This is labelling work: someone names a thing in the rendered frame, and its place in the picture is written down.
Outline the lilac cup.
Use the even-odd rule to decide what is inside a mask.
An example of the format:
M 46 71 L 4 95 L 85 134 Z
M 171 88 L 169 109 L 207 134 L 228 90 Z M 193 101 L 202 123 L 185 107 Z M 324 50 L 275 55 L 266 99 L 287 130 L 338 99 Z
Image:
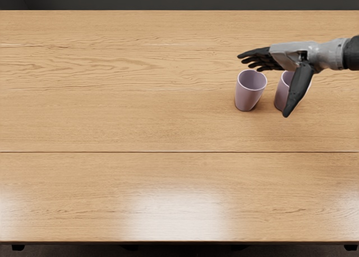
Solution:
M 293 71 L 284 71 L 282 72 L 282 75 L 278 81 L 278 86 L 274 98 L 274 105 L 276 109 L 278 109 L 281 112 L 284 110 L 286 106 L 286 102 L 289 94 L 289 86 L 291 84 L 293 75 L 294 75 Z
M 260 100 L 267 86 L 267 78 L 256 70 L 243 70 L 237 76 L 234 102 L 237 109 L 248 112 Z

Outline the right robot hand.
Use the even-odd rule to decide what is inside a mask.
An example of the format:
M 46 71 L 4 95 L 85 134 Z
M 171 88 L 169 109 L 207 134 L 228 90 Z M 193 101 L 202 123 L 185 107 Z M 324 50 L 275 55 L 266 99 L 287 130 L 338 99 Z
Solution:
M 294 72 L 287 101 L 282 111 L 287 118 L 304 98 L 312 77 L 325 69 L 351 68 L 352 39 L 338 38 L 325 43 L 314 41 L 272 44 L 237 56 L 243 64 L 257 71 L 286 70 Z

